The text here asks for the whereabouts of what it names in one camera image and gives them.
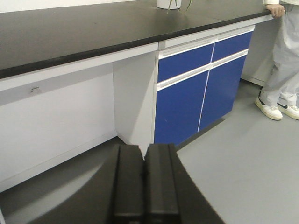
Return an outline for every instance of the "white wall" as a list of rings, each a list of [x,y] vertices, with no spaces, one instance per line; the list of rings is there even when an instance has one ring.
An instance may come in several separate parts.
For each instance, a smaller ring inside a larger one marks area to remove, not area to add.
[[[132,0],[0,0],[0,13]]]
[[[0,192],[115,137],[113,94],[112,63],[3,91]]]

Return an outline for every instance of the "black swoosh logo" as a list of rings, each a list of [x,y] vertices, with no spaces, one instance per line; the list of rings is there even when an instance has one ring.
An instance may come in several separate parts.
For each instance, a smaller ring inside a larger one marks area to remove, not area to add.
[[[285,108],[285,109],[287,109],[288,108],[288,105],[281,105],[281,104],[279,104],[279,103],[277,103],[278,105],[280,105],[282,108]]]
[[[261,101],[260,97],[258,97],[258,100],[261,102],[262,105],[265,105],[265,104]]]

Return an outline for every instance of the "person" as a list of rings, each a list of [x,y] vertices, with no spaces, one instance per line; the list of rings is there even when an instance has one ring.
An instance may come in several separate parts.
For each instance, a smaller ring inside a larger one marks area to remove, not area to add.
[[[273,49],[272,74],[255,104],[269,118],[283,114],[299,119],[296,89],[299,88],[299,0],[264,0],[273,18],[282,17]]]

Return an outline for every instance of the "baseboard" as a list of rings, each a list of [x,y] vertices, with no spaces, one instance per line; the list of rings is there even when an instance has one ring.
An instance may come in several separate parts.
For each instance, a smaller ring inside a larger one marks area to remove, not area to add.
[[[105,141],[108,141],[112,138],[116,137],[116,131],[110,131],[107,132],[104,135],[101,135],[100,137],[97,137],[85,144],[82,144],[74,149],[71,149],[59,156],[56,156],[46,162],[43,162],[35,167],[32,167],[30,169],[27,169],[15,176],[12,176],[8,179],[3,180],[2,182],[0,182],[0,192],[7,190],[21,182],[24,182],[25,180],[30,179],[31,177],[34,177],[64,161],[67,161],[99,144],[102,144]]]
[[[242,74],[242,79],[248,81],[248,82],[251,82],[251,83],[254,83],[254,84],[257,84],[257,85],[260,85],[260,86],[264,86],[265,85],[265,81],[262,81],[262,80],[259,80],[257,78],[253,78],[251,76],[248,76],[248,75],[244,75]]]

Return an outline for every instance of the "blue drawer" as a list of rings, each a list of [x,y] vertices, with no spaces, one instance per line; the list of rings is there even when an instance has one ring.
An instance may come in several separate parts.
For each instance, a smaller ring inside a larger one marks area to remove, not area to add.
[[[213,44],[159,60],[158,82],[196,69],[211,61]]]
[[[252,32],[249,32],[216,42],[212,61],[217,61],[241,50],[247,49],[250,44],[251,36]]]

